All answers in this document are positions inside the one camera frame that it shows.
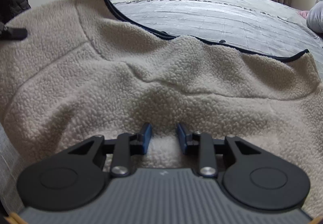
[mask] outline white logo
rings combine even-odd
[[[164,170],[163,172],[160,172],[159,174],[161,174],[162,176],[169,174],[168,171]]]

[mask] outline round black joint cover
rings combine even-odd
[[[17,181],[25,206],[46,211],[81,207],[97,197],[104,185],[101,169],[78,155],[49,158],[31,165]]]
[[[239,202],[260,210],[302,206],[310,189],[303,170],[270,153],[242,155],[222,183]]]

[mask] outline pink cloth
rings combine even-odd
[[[308,15],[308,13],[309,13],[309,11],[300,11],[300,12],[298,12],[303,18],[305,18],[306,19],[306,17],[307,17],[307,15]]]

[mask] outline triangular cutout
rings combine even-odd
[[[239,148],[241,154],[243,154],[243,155],[260,154],[259,151],[254,150],[253,148],[249,147],[248,145],[246,145],[245,143],[243,143],[241,141],[236,141],[235,144],[237,145],[237,147]]]
[[[74,155],[86,155],[88,151],[91,149],[91,146],[93,145],[94,141],[90,141],[82,146],[80,146],[77,149],[72,150],[69,152],[69,154],[74,154]]]

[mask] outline metal bolt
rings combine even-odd
[[[125,175],[128,173],[128,169],[124,166],[115,166],[111,171],[116,175]]]
[[[212,167],[205,166],[200,169],[200,174],[206,177],[212,177],[216,174],[216,170]]]

